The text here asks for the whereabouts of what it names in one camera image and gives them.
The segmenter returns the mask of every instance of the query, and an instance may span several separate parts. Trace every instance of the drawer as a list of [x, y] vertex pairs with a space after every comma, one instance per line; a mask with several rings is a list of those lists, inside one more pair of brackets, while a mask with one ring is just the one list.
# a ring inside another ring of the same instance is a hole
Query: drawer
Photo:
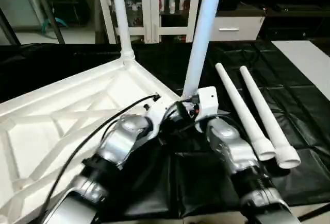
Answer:
[[216, 17], [210, 40], [255, 40], [264, 19], [264, 17]]

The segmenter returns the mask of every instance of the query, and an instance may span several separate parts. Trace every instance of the black tablecloth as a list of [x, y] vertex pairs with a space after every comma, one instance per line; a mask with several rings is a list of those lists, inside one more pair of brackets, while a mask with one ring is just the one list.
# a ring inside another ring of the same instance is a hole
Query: black tablecloth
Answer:
[[[182, 93], [191, 44], [134, 46], [137, 61], [177, 94]], [[0, 47], [0, 101], [5, 101], [119, 57], [109, 45], [36, 44]], [[241, 79], [246, 65], [302, 163], [292, 170], [265, 163], [289, 205], [330, 201], [330, 102], [271, 43], [210, 43], [200, 87], [214, 85], [219, 108], [239, 119], [215, 70], [222, 62], [264, 130]], [[161, 145], [154, 139], [124, 168], [126, 190], [111, 220], [182, 218], [239, 209], [218, 158], [193, 129]]]

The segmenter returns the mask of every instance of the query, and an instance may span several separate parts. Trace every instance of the black cable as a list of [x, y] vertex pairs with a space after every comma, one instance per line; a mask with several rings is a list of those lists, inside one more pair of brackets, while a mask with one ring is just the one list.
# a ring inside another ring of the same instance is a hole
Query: black cable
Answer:
[[108, 127], [105, 129], [105, 131], [103, 132], [103, 135], [101, 137], [101, 141], [103, 141], [103, 139], [105, 138], [106, 134], [108, 133], [108, 130], [110, 129], [110, 127], [116, 123], [118, 120], [114, 120], [110, 125], [108, 125]]
[[139, 99], [137, 101], [135, 101], [133, 104], [129, 105], [128, 107], [124, 108], [123, 110], [119, 111], [118, 113], [116, 113], [114, 116], [108, 118], [107, 120], [105, 120], [100, 126], [98, 126], [92, 133], [90, 133], [80, 144], [79, 146], [73, 151], [73, 153], [70, 155], [70, 157], [68, 158], [68, 160], [66, 161], [66, 163], [63, 165], [60, 173], [58, 174], [51, 190], [49, 191], [47, 198], [44, 202], [44, 204], [41, 207], [40, 210], [40, 214], [39, 214], [39, 223], [42, 223], [42, 220], [44, 218], [44, 214], [46, 213], [48, 204], [51, 200], [51, 197], [54, 193], [54, 190], [58, 184], [58, 182], [60, 181], [61, 177], [63, 176], [65, 170], [67, 169], [68, 165], [70, 164], [70, 162], [72, 161], [72, 159], [75, 157], [75, 155], [79, 152], [79, 150], [81, 150], [81, 148], [96, 134], [98, 133], [104, 126], [106, 126], [108, 123], [110, 123], [111, 121], [113, 121], [115, 118], [119, 117], [120, 115], [122, 115], [124, 112], [128, 111], [129, 109], [131, 109], [132, 107], [136, 106], [138, 103], [143, 102], [146, 99], [151, 99], [151, 98], [157, 98], [159, 97], [159, 95], [150, 95], [147, 97], [144, 97], [142, 99]]
[[191, 123], [191, 124], [189, 124], [189, 125], [187, 125], [187, 126], [181, 128], [181, 129], [179, 129], [179, 130], [177, 130], [177, 131], [174, 131], [172, 134], [178, 134], [178, 133], [181, 133], [181, 132], [183, 132], [183, 131], [185, 131], [185, 130], [188, 130], [189, 128], [195, 126], [196, 124], [198, 124], [198, 123], [201, 122], [201, 121], [204, 121], [204, 120], [206, 120], [206, 119], [210, 119], [210, 118], [215, 118], [215, 117], [220, 117], [220, 118], [222, 118], [222, 119], [230, 120], [232, 123], [235, 123], [234, 126], [238, 126], [237, 128], [240, 128], [239, 125], [238, 125], [238, 124], [237, 124], [232, 118], [230, 118], [230, 117], [228, 117], [228, 116], [226, 116], [226, 115], [223, 115], [223, 114], [215, 114], [215, 115], [205, 116], [205, 117], [203, 117], [203, 118], [197, 120], [196, 122], [193, 122], [193, 123]]

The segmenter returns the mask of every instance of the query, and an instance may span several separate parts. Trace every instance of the bottle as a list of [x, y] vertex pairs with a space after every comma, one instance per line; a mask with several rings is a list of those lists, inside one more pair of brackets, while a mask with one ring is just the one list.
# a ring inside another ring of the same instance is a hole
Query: bottle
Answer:
[[170, 14], [175, 14], [175, 0], [169, 0]]

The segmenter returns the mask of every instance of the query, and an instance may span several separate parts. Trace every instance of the white pipe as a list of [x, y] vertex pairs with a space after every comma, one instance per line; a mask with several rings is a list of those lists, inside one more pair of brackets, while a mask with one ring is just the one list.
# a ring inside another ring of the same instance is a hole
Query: white pipe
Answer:
[[125, 61], [134, 60], [135, 56], [130, 43], [125, 0], [113, 0], [113, 1], [116, 10], [115, 14], [117, 17], [120, 44], [122, 46], [121, 58]]
[[275, 149], [272, 143], [263, 134], [262, 130], [258, 126], [257, 122], [255, 121], [254, 117], [246, 106], [244, 100], [238, 93], [226, 70], [221, 63], [216, 64], [216, 69], [227, 90], [230, 99], [232, 100], [237, 114], [242, 121], [242, 124], [251, 141], [251, 145], [254, 148], [258, 158], [261, 161], [266, 161], [273, 158], [275, 156]]
[[183, 97], [192, 96], [198, 89], [218, 2], [219, 0], [202, 0], [190, 53]]
[[276, 160], [281, 168], [289, 169], [300, 165], [300, 158], [297, 151], [289, 144], [276, 118], [267, 105], [257, 84], [245, 66], [240, 68], [245, 84], [250, 92], [254, 105], [267, 130], [270, 141], [275, 147]]

